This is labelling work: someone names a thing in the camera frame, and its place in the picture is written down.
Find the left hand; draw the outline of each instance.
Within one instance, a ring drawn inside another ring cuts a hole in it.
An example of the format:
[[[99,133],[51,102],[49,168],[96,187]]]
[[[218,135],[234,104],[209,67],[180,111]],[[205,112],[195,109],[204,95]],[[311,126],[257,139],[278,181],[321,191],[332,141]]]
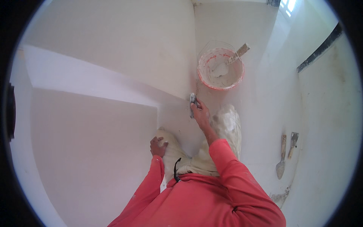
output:
[[[163,157],[165,155],[165,149],[168,146],[168,142],[166,141],[161,147],[159,147],[158,142],[160,140],[163,140],[164,137],[154,137],[151,141],[150,141],[150,148],[151,148],[151,154],[154,156],[159,155],[160,157]]]

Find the tool handle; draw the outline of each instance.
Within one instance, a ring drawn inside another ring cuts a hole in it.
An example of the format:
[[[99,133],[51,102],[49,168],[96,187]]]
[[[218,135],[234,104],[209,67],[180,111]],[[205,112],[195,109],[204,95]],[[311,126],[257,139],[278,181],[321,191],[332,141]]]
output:
[[[233,62],[235,62],[238,58],[240,58],[242,55],[244,55],[249,49],[251,49],[251,47],[245,43],[243,44],[243,46],[241,46],[241,48],[239,48],[235,54],[230,57],[226,62],[225,64],[228,66],[230,64],[232,64]]]
[[[281,137],[281,159],[285,160],[286,154],[286,135],[282,135]]]
[[[288,156],[289,159],[291,159],[291,157],[293,156],[293,152],[294,152],[294,146],[292,146],[290,148],[290,152],[289,152],[289,156]]]

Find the red sleeve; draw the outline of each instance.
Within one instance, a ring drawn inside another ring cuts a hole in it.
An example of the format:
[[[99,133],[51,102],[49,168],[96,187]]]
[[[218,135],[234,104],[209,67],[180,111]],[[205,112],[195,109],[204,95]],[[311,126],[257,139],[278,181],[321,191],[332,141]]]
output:
[[[286,226],[280,208],[268,197],[247,167],[233,154],[227,140],[218,139],[209,147],[222,184],[228,189],[240,226]]]
[[[159,194],[160,184],[164,178],[164,163],[160,156],[154,155],[150,170],[122,213],[113,220],[111,226],[130,224]]]

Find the right hand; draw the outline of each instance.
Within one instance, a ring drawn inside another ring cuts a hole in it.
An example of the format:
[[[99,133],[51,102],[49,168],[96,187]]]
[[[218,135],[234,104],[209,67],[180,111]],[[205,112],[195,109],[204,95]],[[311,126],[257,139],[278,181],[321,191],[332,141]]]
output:
[[[197,121],[200,129],[204,131],[207,127],[210,127],[209,123],[209,109],[207,106],[197,98],[197,104],[196,106],[194,103],[190,104],[190,108],[192,108],[194,113],[194,118]]]

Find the sanding block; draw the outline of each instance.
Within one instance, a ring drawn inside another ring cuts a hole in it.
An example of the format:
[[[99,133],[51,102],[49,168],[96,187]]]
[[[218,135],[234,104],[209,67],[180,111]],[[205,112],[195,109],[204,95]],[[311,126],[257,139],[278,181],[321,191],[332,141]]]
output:
[[[190,105],[194,103],[195,105],[197,105],[197,96],[194,93],[190,93],[189,96],[189,110],[190,110],[190,118],[193,119],[194,118],[194,113],[192,108],[190,107]]]

